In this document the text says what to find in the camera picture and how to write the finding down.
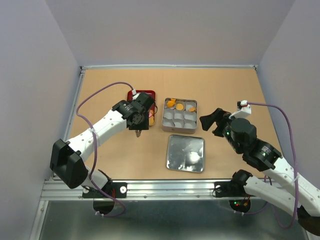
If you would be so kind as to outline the silver metal tongs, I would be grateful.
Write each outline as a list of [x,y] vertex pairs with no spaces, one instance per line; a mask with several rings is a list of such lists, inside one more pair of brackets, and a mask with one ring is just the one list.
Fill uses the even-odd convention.
[[141,136],[141,130],[135,130],[136,137],[139,138]]

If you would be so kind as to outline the square cookie tin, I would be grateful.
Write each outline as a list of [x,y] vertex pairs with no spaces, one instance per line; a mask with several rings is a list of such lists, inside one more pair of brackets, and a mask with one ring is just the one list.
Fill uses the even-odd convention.
[[[198,126],[198,103],[194,99],[175,98],[174,107],[168,108],[166,103],[174,98],[167,97],[164,100],[161,129],[164,132],[179,134],[195,134]],[[176,109],[176,104],[184,105],[184,110]],[[196,107],[196,112],[189,112],[188,109]]]

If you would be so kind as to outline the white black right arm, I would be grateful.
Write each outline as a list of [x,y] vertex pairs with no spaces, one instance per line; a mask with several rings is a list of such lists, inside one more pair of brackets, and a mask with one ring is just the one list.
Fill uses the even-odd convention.
[[318,236],[320,190],[295,171],[280,151],[257,137],[257,128],[246,119],[250,114],[250,111],[230,113],[217,108],[199,120],[204,131],[216,124],[212,132],[215,136],[225,138],[249,166],[276,181],[281,188],[263,182],[248,171],[238,170],[226,186],[220,186],[221,192],[234,197],[245,194],[259,197],[287,212],[306,231]]

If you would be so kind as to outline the silver tin lid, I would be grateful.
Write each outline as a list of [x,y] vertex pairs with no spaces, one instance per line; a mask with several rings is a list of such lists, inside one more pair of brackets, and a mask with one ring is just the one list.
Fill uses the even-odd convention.
[[205,168],[205,140],[172,134],[168,138],[166,168],[200,174]]

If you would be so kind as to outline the round tan biscuit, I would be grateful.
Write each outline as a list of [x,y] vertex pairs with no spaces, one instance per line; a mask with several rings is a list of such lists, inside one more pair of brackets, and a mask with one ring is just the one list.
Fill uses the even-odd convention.
[[185,109],[184,105],[182,103],[177,103],[175,105],[175,109],[178,111],[183,111]]
[[153,117],[153,116],[151,116],[150,118],[149,118],[149,126],[152,126],[153,124],[154,124],[154,122],[155,122],[155,118]]

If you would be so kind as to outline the orange cat-shaped cookie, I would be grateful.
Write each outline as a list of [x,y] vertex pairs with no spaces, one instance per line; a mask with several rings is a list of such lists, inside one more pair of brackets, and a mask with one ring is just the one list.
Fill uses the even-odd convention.
[[175,98],[171,98],[167,103],[166,103],[166,106],[168,108],[172,108],[176,105],[176,99]]

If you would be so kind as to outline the tan flower cookie left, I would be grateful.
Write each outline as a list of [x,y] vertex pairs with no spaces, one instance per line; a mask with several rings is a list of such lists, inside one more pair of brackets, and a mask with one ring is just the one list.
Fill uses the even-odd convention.
[[188,109],[189,112],[193,113],[193,112],[196,112],[197,111],[197,108],[196,107],[190,107]]

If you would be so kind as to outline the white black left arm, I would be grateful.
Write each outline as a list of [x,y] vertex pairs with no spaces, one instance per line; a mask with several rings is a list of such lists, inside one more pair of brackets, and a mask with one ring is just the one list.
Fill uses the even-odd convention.
[[146,92],[131,101],[121,100],[87,130],[67,141],[57,140],[52,147],[50,169],[70,188],[93,188],[100,197],[111,193],[111,179],[102,171],[85,165],[98,147],[117,133],[130,129],[137,133],[149,128],[149,111],[155,100]]

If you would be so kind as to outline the aluminium front rail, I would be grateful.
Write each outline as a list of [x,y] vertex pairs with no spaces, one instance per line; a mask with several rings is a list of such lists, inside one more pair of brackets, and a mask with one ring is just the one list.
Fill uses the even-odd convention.
[[[125,180],[126,197],[129,201],[178,201],[178,200],[216,200],[213,191],[217,182],[228,182],[229,179],[178,179],[178,180]],[[78,186],[70,189],[61,180],[45,181],[40,200],[42,201],[89,201],[83,197],[84,189]]]

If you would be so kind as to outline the red rectangular tray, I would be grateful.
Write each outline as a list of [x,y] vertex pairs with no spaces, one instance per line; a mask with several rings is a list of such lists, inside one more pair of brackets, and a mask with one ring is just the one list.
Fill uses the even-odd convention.
[[[136,90],[136,93],[137,93],[137,94],[138,94],[138,93],[141,93],[141,92],[145,92],[146,94],[150,95],[150,96],[153,98],[154,101],[156,100],[156,93],[155,93],[155,91],[153,91],[153,90]],[[129,101],[131,101],[132,99],[133,99],[133,93],[132,93],[131,90],[129,90],[129,91],[127,92],[126,100],[129,102]],[[149,111],[153,111],[154,121],[155,121],[155,114],[157,113],[157,108],[156,108],[155,104],[156,104],[156,103],[154,103],[154,104],[150,107],[150,109],[149,109]]]

